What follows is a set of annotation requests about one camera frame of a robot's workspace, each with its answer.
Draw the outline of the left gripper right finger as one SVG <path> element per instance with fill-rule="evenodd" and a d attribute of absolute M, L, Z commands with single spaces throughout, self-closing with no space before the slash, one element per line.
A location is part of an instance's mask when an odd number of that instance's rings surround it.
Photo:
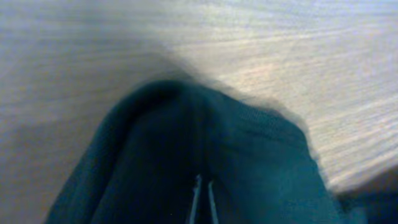
<path fill-rule="evenodd" d="M 213 181 L 210 181 L 208 184 L 208 198 L 209 198 L 209 204 L 210 204 L 210 213 L 211 213 L 212 224 L 219 224 L 216 203 L 215 203 L 215 196 L 214 196 L 214 192 L 213 192 Z"/>

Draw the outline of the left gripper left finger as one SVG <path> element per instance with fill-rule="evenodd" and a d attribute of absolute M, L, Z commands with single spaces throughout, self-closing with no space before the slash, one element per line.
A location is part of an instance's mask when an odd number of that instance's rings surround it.
<path fill-rule="evenodd" d="M 195 186 L 193 188 L 193 198 L 188 210 L 186 224 L 196 224 L 198 219 L 198 211 L 200 209 L 201 199 L 201 188 L 202 188 L 202 177 L 198 174 L 195 177 Z"/>

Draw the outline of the black t-shirt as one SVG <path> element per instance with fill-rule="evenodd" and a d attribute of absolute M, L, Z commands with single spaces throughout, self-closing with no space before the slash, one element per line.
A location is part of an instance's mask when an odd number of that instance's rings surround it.
<path fill-rule="evenodd" d="M 396 223 L 396 175 L 334 196 L 302 130 L 278 112 L 194 83 L 152 82 L 105 117 L 47 223 Z"/>

